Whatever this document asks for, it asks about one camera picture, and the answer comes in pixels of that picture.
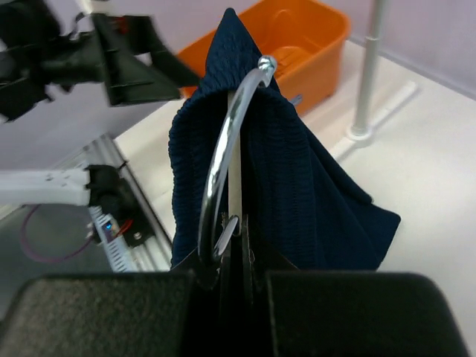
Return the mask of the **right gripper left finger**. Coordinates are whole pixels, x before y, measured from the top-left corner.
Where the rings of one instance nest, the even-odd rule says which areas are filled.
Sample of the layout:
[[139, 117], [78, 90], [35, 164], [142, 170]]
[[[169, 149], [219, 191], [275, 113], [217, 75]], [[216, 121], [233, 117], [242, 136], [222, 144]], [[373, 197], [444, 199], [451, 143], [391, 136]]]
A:
[[2, 356], [180, 356], [191, 273], [43, 277], [1, 325]]

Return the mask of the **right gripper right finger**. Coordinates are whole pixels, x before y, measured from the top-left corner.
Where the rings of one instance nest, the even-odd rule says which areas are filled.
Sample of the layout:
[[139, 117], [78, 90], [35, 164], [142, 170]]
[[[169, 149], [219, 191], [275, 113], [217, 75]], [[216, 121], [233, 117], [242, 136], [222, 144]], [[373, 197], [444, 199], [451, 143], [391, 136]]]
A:
[[467, 356], [436, 284], [409, 273], [271, 272], [275, 356]]

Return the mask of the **navy blue shorts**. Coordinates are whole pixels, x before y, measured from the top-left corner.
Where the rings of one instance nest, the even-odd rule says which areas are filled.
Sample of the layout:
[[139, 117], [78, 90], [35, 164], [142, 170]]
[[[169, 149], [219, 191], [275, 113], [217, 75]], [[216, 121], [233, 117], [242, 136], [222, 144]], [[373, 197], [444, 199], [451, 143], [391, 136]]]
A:
[[[227, 9], [208, 51], [205, 76], [170, 130], [173, 265], [197, 246], [205, 179], [228, 93], [257, 66], [260, 55], [238, 15]], [[380, 266], [399, 215], [373, 204], [299, 118], [276, 82], [255, 92], [241, 140], [243, 208], [263, 239], [300, 269]]]

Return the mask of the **grey clothes hanger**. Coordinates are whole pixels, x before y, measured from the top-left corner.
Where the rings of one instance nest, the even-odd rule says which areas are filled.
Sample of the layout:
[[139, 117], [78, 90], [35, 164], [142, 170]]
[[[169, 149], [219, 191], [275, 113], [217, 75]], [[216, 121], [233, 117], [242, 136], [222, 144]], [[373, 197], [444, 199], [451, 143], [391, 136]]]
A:
[[[216, 142], [205, 180], [199, 219], [198, 255], [209, 266], [220, 260], [242, 220], [242, 170], [240, 130], [255, 91], [269, 86], [277, 69], [272, 56], [259, 58], [236, 91], [228, 93], [228, 110]], [[228, 214], [223, 232], [217, 236], [217, 219], [224, 189], [228, 190]]]

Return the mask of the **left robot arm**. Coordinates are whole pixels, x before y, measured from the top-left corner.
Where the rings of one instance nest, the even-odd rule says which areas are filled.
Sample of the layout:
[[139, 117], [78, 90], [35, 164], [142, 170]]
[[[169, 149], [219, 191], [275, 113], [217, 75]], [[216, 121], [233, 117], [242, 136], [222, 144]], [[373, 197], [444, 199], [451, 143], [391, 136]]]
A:
[[[150, 15], [174, 51], [191, 40], [200, 23], [190, 1], [115, 1], [113, 8], [132, 15]], [[1, 128], [3, 170], [45, 169], [107, 132], [119, 136], [159, 108], [141, 104], [110, 108], [98, 85], [78, 86], [71, 95], [54, 90], [53, 103], [40, 103]]]

